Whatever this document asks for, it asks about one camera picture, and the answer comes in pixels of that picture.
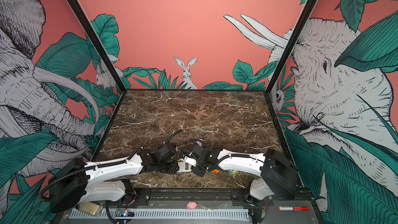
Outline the white red remote control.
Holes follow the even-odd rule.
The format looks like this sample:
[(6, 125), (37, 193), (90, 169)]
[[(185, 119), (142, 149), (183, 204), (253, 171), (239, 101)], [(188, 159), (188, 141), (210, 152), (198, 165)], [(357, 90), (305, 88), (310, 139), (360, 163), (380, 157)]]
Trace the white red remote control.
[(178, 164), (178, 167), (179, 167), (179, 169), (177, 171), (178, 173), (189, 173), (189, 172), (192, 172), (192, 165), (191, 164), (189, 164), (187, 162), (184, 162), (184, 161), (178, 161), (177, 164)]

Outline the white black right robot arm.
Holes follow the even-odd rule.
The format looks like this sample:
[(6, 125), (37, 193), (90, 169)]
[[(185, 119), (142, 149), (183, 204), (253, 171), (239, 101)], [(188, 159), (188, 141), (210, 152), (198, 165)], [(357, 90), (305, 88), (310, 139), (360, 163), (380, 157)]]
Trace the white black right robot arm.
[(203, 177), (214, 170), (235, 170), (261, 178), (259, 186), (250, 187), (249, 194), (258, 200), (277, 195), (294, 199), (298, 183), (297, 167), (282, 153), (268, 149), (265, 153), (239, 153), (222, 150), (208, 150), (198, 144), (191, 147), (185, 158), (193, 159), (194, 174)]

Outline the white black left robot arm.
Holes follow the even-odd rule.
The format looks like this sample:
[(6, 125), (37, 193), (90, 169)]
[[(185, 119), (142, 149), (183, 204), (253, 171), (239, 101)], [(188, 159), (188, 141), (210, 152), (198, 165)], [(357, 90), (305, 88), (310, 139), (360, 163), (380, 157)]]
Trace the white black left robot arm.
[(89, 201), (119, 201), (128, 205), (135, 199), (129, 183), (118, 188), (112, 179), (148, 172), (175, 174), (178, 167), (177, 146), (164, 143), (159, 148), (137, 149), (130, 156), (102, 162), (75, 158), (56, 173), (38, 194), (50, 203), (51, 213), (60, 213)]

